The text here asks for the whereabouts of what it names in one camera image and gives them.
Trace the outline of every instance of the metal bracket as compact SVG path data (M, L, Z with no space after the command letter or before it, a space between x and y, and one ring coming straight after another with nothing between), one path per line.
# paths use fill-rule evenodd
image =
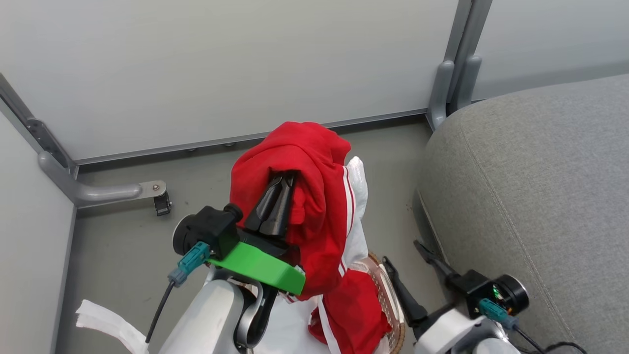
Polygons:
M489 14L492 0L474 0L469 10L465 29L454 59L455 70L448 92L450 112L461 109L472 101L472 92L481 67L481 58L475 55L482 29Z
M59 162L47 151L39 153L39 167L74 203L77 208L89 208L97 205L154 198L157 215L170 212L170 200L164 181L151 181L118 186L88 186L73 179Z
M37 118L28 118L26 120L26 128L37 139L37 142L42 146L44 151L47 151L59 162L59 164L65 168L73 168L74 162L68 154L61 147L61 144L57 142L55 137L49 131L48 127Z
M457 111L472 104L472 92L474 92L478 72L481 70L481 63L482 58L478 55L472 55L465 60L461 76L450 102L452 111Z
M57 142L50 130L41 121L33 117L33 114L24 104L17 92L11 87L6 78L0 74L0 99L15 114L15 117L28 129L37 143L48 151L60 164L72 173L76 165L68 154Z
M437 75L435 76L433 89L430 93L430 103L426 112L428 124L430 124L430 128L433 131L445 120L445 105L453 72L454 62L452 60L446 60L437 67Z

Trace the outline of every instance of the gray sofa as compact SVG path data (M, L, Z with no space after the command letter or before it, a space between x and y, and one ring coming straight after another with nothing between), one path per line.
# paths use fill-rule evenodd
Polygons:
M522 281L521 327L542 346L629 352L629 75L455 112L416 197L456 270Z

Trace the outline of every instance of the wicker basket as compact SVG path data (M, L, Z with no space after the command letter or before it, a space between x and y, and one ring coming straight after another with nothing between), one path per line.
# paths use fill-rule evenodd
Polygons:
M374 284L378 288L378 299L382 305L382 310L392 327L391 332L387 333L389 353L398 354L402 350L402 345L404 345L406 325L402 308L399 305L398 298L395 295L384 266L382 266L382 263L374 253L369 253L368 258L352 264L350 268L371 275L371 279L373 279Z

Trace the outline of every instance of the white tissue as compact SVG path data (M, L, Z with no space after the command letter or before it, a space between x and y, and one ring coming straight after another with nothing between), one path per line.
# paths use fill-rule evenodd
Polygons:
M148 354L144 334L119 315L89 300L83 300L76 313L79 314L77 327L95 329L117 338L131 354Z

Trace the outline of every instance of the black cable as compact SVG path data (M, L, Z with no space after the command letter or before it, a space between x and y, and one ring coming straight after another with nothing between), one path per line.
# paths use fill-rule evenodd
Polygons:
M515 345L513 343L511 345L513 345L520 353L523 353L523 354L535 354L534 352L530 351L529 349L524 349L521 346L517 346L517 345Z
M164 309L164 305L166 305L166 300L168 300L168 296L170 295L170 292L172 291L172 288L174 286L175 286L175 282L170 282L168 284L168 287L166 288L166 292L164 293L164 296L162 297L162 301L159 303L159 306L157 306L157 311L155 311L153 322L151 322L151 328L148 330L147 340L145 340L144 343L148 343L151 340L151 337L153 336L153 331L155 331L155 325L157 324L157 320L159 319L159 315L161 315L162 310Z
M581 348L581 346L578 345L577 343L573 343L571 341L561 341L561 342L555 343L553 345L549 345L548 348L546 348L546 351L551 351L551 350L560 348L561 346L571 346L571 347L576 348L577 350L579 350L581 353L587 354L585 349Z
M522 338L526 339L527 342L531 343L531 345L537 350L539 351L541 354L546 353L546 351L544 351L544 349L542 349L542 347L537 344L534 340L531 339L531 337L527 336L526 333L524 333L520 327L518 327L517 325L513 326L513 329L518 332L520 334L520 336L522 336Z

